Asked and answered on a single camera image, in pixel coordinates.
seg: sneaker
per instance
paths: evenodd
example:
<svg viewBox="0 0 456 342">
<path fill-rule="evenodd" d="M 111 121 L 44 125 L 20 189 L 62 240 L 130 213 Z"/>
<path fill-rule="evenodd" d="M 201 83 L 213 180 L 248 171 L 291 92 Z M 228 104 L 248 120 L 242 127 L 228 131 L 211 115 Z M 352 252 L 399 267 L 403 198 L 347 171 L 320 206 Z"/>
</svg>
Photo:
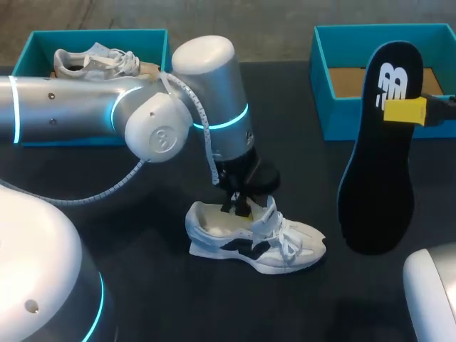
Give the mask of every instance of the sneaker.
<svg viewBox="0 0 456 342">
<path fill-rule="evenodd" d="M 140 62 L 131 51 L 109 49 L 99 43 L 81 53 L 58 49 L 54 53 L 54 70 L 57 78 L 91 81 L 139 75 L 148 75 L 154 81 L 160 72 L 156 64 Z"/>
<path fill-rule="evenodd" d="M 313 227 L 285 219 L 272 196 L 267 208 L 247 199 L 252 217 L 222 212 L 221 205 L 195 202 L 185 217 L 190 254 L 240 259 L 263 274 L 295 272 L 315 264 L 326 252 L 325 236 Z"/>
</svg>

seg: teal box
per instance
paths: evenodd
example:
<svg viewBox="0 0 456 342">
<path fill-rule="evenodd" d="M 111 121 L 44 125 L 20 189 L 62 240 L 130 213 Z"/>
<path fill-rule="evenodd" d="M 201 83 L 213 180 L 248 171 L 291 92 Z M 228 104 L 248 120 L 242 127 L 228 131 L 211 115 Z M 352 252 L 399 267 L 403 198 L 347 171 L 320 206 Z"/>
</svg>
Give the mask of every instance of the teal box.
<svg viewBox="0 0 456 342">
<path fill-rule="evenodd" d="M 373 52 L 390 41 L 408 41 L 421 52 L 448 99 L 456 94 L 456 36 L 447 24 L 316 26 L 313 31 L 310 79 L 325 140 L 355 140 L 361 98 L 337 98 L 330 68 L 365 68 Z M 456 121 L 437 127 L 417 126 L 414 138 L 456 137 Z"/>
<path fill-rule="evenodd" d="M 163 71 L 171 71 L 171 52 L 167 30 L 84 30 L 34 31 L 20 55 L 13 76 L 49 77 L 57 49 L 84 52 L 98 42 L 108 48 L 132 51 L 140 61 L 155 63 Z M 123 140 L 93 137 L 77 141 L 50 142 L 32 145 L 123 145 Z"/>
</svg>

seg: cable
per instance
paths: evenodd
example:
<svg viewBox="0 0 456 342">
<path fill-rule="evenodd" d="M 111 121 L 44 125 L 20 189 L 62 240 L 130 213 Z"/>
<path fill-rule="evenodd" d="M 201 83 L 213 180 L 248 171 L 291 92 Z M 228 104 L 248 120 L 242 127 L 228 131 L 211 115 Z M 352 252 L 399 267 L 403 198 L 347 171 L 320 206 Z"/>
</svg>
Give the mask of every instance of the cable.
<svg viewBox="0 0 456 342">
<path fill-rule="evenodd" d="M 176 83 L 192 100 L 193 104 L 195 105 L 197 112 L 199 114 L 199 118 L 201 119 L 201 124 L 203 127 L 204 132 L 204 149 L 206 151 L 206 159 L 207 163 L 209 164 L 209 168 L 211 170 L 212 176 L 212 184 L 218 185 L 219 184 L 219 173 L 217 171 L 217 166 L 215 165 L 214 155 L 212 154 L 212 144 L 211 144 L 211 135 L 209 131 L 209 121 L 207 120 L 206 111 L 202 107 L 202 104 L 196 94 L 193 92 L 190 87 L 182 82 L 179 78 L 170 73 L 166 74 L 167 78 L 169 78 L 172 82 Z"/>
<path fill-rule="evenodd" d="M 167 78 L 169 78 L 172 82 L 176 83 L 192 100 L 193 104 L 195 105 L 197 112 L 199 114 L 199 117 L 201 119 L 201 123 L 203 126 L 203 132 L 204 132 L 204 149 L 206 151 L 206 159 L 209 164 L 209 168 L 211 170 L 211 175 L 212 175 L 212 184 L 213 185 L 218 185 L 219 184 L 219 173 L 217 171 L 217 167 L 215 165 L 214 161 L 214 156 L 212 154 L 212 144 L 211 144 L 211 136 L 210 136 L 210 131 L 209 131 L 209 121 L 207 120 L 206 112 L 204 108 L 202 107 L 202 104 L 196 94 L 193 92 L 190 87 L 185 84 L 183 81 L 181 81 L 179 78 L 177 78 L 174 75 L 171 75 L 169 73 L 165 74 Z M 165 84 L 165 87 L 167 88 L 167 91 L 170 92 L 170 87 L 169 84 L 167 84 L 167 80 L 163 77 L 161 77 L 163 83 Z M 171 92 L 170 94 L 172 97 L 175 97 L 175 94 Z M 86 197 L 83 199 L 54 199 L 50 197 L 45 197 L 45 196 L 40 196 L 37 194 L 34 194 L 32 192 L 23 190 L 19 187 L 16 187 L 2 179 L 0 179 L 0 185 L 3 185 L 11 190 L 16 190 L 19 192 L 22 192 L 24 194 L 28 194 L 34 197 L 37 197 L 41 200 L 47 201 L 51 203 L 52 205 L 56 206 L 62 206 L 62 207 L 68 207 L 68 206 L 76 206 L 76 205 L 82 205 L 82 204 L 89 204 L 92 202 L 96 202 L 98 200 L 102 200 L 103 198 L 106 198 L 107 196 L 113 194 L 117 190 L 119 190 L 121 187 L 123 187 L 127 182 L 129 182 L 135 175 L 136 173 L 140 170 L 140 168 L 145 164 L 144 160 L 140 160 L 137 165 L 123 178 L 121 179 L 117 184 L 114 186 L 110 187 L 106 191 L 103 191 L 99 194 Z"/>
<path fill-rule="evenodd" d="M 16 190 L 16 191 L 22 192 L 24 194 L 28 194 L 28 195 L 37 197 L 41 200 L 45 200 L 46 202 L 49 202 L 52 205 L 68 207 L 68 206 L 73 206 L 73 205 L 89 204 L 92 202 L 96 202 L 98 200 L 102 200 L 103 198 L 106 198 L 107 196 L 109 196 L 109 195 L 113 194 L 114 192 L 116 192 L 117 190 L 119 190 L 121 187 L 123 187 L 125 184 L 127 184 L 127 182 L 130 181 L 134 175 L 136 175 L 136 173 L 144 165 L 144 163 L 145 163 L 144 160 L 140 160 L 139 163 L 136 164 L 136 166 L 128 173 L 128 175 L 126 175 L 121 181 L 119 181 L 113 187 L 110 187 L 106 191 L 103 191 L 97 195 L 86 197 L 86 198 L 83 198 L 80 200 L 79 199 L 70 199 L 70 200 L 62 199 L 61 200 L 61 199 L 54 199 L 54 198 L 50 198 L 50 197 L 40 196 L 40 195 L 34 194 L 32 192 L 20 189 L 12 184 L 9 184 L 8 182 L 6 182 L 4 180 L 0 180 L 0 185 L 8 187 L 11 190 Z"/>
</svg>

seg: yellow clamp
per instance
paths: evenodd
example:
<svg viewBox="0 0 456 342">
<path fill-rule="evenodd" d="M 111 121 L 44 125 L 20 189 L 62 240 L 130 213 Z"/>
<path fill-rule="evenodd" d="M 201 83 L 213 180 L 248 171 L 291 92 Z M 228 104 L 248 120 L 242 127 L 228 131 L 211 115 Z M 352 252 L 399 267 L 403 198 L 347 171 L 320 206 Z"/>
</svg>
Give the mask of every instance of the yellow clamp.
<svg viewBox="0 0 456 342">
<path fill-rule="evenodd" d="M 386 100 L 383 121 L 417 123 L 424 126 L 427 101 L 423 97 L 411 100 Z"/>
</svg>

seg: concrete floor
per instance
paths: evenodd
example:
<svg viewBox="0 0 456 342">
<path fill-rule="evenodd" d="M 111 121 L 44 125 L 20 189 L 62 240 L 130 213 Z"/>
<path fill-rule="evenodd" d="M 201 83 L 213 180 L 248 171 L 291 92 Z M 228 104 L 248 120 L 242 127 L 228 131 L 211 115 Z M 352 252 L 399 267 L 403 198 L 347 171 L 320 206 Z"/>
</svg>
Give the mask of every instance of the concrete floor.
<svg viewBox="0 0 456 342">
<path fill-rule="evenodd" d="M 454 0 L 0 0 L 0 65 L 14 65 L 30 32 L 167 28 L 173 47 L 219 34 L 242 61 L 307 59 L 319 24 L 445 22 Z"/>
</svg>

